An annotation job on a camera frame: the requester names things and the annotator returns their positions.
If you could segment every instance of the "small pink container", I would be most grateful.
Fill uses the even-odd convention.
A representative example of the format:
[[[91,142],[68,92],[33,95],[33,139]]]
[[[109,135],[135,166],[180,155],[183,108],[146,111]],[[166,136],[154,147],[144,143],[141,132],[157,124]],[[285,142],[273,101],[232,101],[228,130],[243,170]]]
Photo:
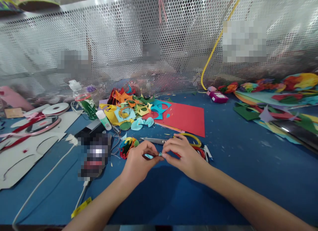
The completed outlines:
[[[226,97],[224,94],[222,94],[219,91],[211,91],[209,94],[209,97],[213,100],[215,103],[224,104],[228,101],[228,97]]]

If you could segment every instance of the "green bottle label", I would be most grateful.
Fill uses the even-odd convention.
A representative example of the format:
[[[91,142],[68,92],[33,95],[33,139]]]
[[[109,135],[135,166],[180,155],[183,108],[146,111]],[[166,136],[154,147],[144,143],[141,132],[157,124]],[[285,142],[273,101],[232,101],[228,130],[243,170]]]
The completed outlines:
[[[85,98],[84,100],[80,100],[77,102],[80,104],[80,106],[87,113],[90,120],[97,119],[97,115],[96,115],[97,110],[96,110],[94,101],[92,100],[91,97]]]

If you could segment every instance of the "yellow tag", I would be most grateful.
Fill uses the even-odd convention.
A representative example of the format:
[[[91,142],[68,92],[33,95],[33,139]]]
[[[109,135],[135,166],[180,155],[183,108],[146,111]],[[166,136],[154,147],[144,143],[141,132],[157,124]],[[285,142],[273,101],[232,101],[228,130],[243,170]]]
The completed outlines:
[[[74,218],[76,215],[82,212],[83,209],[86,208],[86,206],[92,202],[92,198],[89,197],[87,200],[85,200],[80,206],[77,207],[76,210],[73,211],[71,214],[71,218]]]

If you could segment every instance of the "blue tabletop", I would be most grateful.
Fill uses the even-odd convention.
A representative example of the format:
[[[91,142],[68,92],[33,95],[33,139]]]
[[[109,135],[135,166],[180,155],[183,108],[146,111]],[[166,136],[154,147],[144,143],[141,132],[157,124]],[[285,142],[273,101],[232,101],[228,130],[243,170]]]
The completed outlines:
[[[211,151],[210,164],[259,192],[311,225],[318,225],[318,156],[301,145],[277,138],[233,110],[235,98],[226,104],[212,103],[206,94],[177,94],[173,102],[203,107],[205,138]],[[315,107],[303,113],[318,115]],[[7,120],[6,129],[17,119]],[[80,116],[66,131],[76,134],[89,121]],[[168,139],[172,130],[156,125],[127,136]],[[70,149],[56,143],[14,187],[0,191],[0,224],[11,224],[35,186]],[[78,181],[81,148],[75,147],[33,195],[18,223],[66,225],[71,220],[83,182]],[[122,171],[125,160],[111,157],[103,174],[88,187],[84,200],[96,198]],[[147,178],[118,207],[109,224],[156,225],[247,225],[247,220],[222,196],[186,177],[166,161],[157,164]]]

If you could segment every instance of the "metal mesh wall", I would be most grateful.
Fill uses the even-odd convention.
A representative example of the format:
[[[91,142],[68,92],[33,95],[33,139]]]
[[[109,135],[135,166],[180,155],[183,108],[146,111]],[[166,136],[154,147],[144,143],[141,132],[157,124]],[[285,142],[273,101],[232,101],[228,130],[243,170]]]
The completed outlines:
[[[113,87],[143,94],[201,88],[200,75],[236,0],[163,0],[168,21],[159,24],[158,0],[88,0],[57,11],[0,20],[0,85],[39,105],[72,100],[70,79],[93,84],[103,96]],[[318,66],[318,0],[241,0],[232,21],[266,27],[266,61],[224,63],[222,39],[204,84],[282,78]],[[144,62],[143,50],[159,60]],[[86,78],[58,73],[58,52],[91,50]]]

